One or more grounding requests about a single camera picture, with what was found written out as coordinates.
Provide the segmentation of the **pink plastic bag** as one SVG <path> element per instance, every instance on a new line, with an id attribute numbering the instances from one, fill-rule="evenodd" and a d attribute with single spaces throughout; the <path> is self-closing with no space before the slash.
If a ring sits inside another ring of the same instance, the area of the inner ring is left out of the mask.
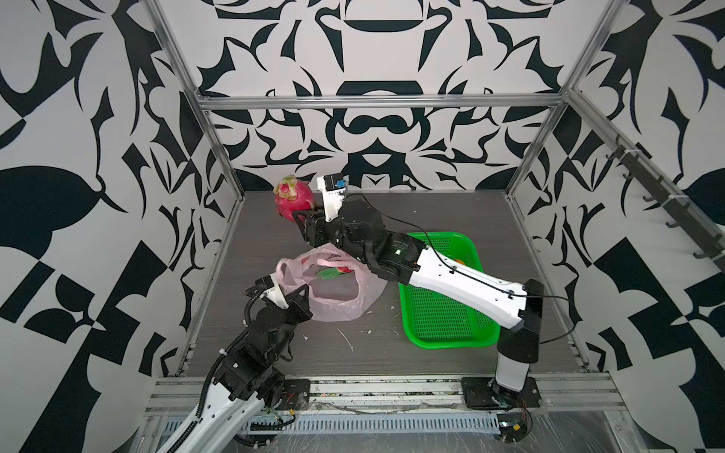
<path id="1" fill-rule="evenodd" d="M 323 266 L 347 266 L 354 273 L 322 280 L 316 272 Z M 358 319 L 379 299 L 387 285 L 386 280 L 373 274 L 366 265 L 333 245 L 322 245 L 294 259 L 279 260 L 275 275 L 286 294 L 302 285 L 310 287 L 310 309 L 313 320 L 319 322 Z"/>

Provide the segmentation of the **pink dragon fruit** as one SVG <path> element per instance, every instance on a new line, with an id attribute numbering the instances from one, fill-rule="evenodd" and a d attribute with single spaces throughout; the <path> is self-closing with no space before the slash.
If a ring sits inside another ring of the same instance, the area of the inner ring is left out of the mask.
<path id="1" fill-rule="evenodd" d="M 309 183 L 297 179 L 293 175 L 284 177 L 274 188 L 275 206 L 278 214 L 294 223 L 295 211 L 312 211 L 315 209 L 315 196 Z"/>

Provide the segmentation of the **green plastic perforated basket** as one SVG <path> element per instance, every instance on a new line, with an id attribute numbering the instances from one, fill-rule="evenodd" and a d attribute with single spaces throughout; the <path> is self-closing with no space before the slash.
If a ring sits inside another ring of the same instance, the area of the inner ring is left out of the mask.
<path id="1" fill-rule="evenodd" d="M 413 232 L 447 258 L 481 271 L 474 243 L 458 232 Z M 402 324 L 408 339 L 423 349 L 490 347 L 498 343 L 500 326 L 484 314 L 450 297 L 400 285 Z"/>

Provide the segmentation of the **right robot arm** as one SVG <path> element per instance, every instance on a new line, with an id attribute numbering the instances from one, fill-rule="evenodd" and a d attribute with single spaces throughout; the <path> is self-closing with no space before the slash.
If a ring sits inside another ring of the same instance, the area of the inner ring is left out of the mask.
<path id="1" fill-rule="evenodd" d="M 447 296 L 500 326 L 495 391 L 519 394 L 538 362 L 543 301 L 535 280 L 514 283 L 446 258 L 430 238 L 388 230 L 383 214 L 364 200 L 335 209 L 294 211 L 293 220 L 312 247 L 332 245 L 381 279 Z"/>

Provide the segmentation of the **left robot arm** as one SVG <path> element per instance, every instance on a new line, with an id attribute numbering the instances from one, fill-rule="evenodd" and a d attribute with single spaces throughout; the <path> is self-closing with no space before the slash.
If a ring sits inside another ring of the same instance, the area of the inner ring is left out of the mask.
<path id="1" fill-rule="evenodd" d="M 260 411 L 273 408 L 281 396 L 284 375 L 279 360 L 292 360 L 290 346 L 298 325 L 312 319 L 306 284 L 280 302 L 270 288 L 247 292 L 243 333 L 223 348 L 207 373 L 196 407 L 160 452 L 221 452 Z"/>

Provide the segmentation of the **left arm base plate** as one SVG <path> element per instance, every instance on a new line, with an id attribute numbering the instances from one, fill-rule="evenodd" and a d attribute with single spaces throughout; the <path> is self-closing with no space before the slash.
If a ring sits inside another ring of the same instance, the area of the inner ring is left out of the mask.
<path id="1" fill-rule="evenodd" d="M 288 379 L 288 381 L 285 381 L 274 409 L 277 411 L 299 411 L 306 408 L 309 404 L 311 384 L 309 379 Z"/>

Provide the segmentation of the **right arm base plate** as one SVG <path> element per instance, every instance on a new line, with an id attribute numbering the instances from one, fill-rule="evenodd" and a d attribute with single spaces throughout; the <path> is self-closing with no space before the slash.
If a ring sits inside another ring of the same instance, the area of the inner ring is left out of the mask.
<path id="1" fill-rule="evenodd" d="M 461 379 L 464 404 L 468 409 L 479 411 L 510 411 L 520 408 L 539 408 L 541 394 L 534 378 L 526 377 L 520 392 L 508 390 L 491 377 L 466 377 Z"/>

